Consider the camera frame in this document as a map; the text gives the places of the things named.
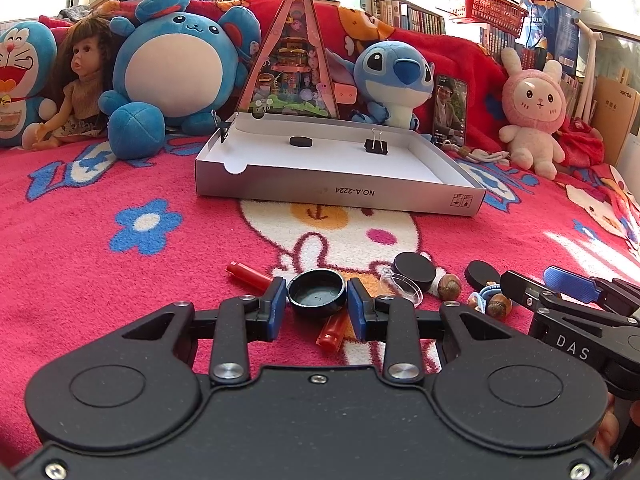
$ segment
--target pink rabbit plush toy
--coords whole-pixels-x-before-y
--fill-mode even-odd
[[[536,175],[553,180],[554,162],[564,160],[564,151],[552,137],[564,121],[566,101],[558,82],[562,66],[546,62],[544,72],[523,70],[512,48],[501,53],[509,79],[502,89],[502,109],[508,126],[500,128],[500,140],[509,143],[511,161],[523,170],[533,166]]]

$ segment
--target brown nut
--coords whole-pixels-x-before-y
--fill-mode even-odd
[[[438,282],[438,296],[442,301],[454,301],[462,292],[462,283],[455,274],[445,274]]]
[[[511,312],[511,300],[504,294],[496,294],[489,300],[486,313],[495,319],[505,319]]]

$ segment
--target blue gripper pad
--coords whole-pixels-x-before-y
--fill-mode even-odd
[[[271,301],[271,312],[267,322],[267,335],[269,341],[275,341],[280,333],[284,309],[287,306],[287,282],[282,280],[280,286]]]
[[[351,280],[347,282],[347,309],[353,333],[359,341],[366,340],[366,323],[364,321],[364,304],[360,299]]]
[[[559,267],[547,267],[542,275],[545,285],[583,303],[593,303],[600,295],[593,280]]]

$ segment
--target white flower center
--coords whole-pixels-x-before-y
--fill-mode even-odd
[[[160,223],[160,215],[158,213],[145,213],[136,218],[133,222],[133,228],[139,233],[151,231]]]

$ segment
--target blue plush toy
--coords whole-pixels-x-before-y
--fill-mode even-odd
[[[51,99],[35,97],[56,59],[56,40],[39,22],[22,22],[0,34],[0,146],[20,146],[32,123],[56,113]]]
[[[247,60],[260,42],[260,25],[245,7],[232,7],[214,22],[184,12],[190,0],[142,0],[136,28],[121,16],[111,30],[127,39],[113,70],[113,90],[100,97],[110,116],[113,153],[130,159],[151,156],[164,143],[165,126],[187,135],[212,134],[215,111],[241,87]]]
[[[333,52],[329,55],[333,66],[338,62],[351,73],[358,93],[367,101],[369,115],[354,112],[352,121],[418,129],[414,108],[431,97],[434,65],[414,47],[402,41],[380,41],[355,63]]]

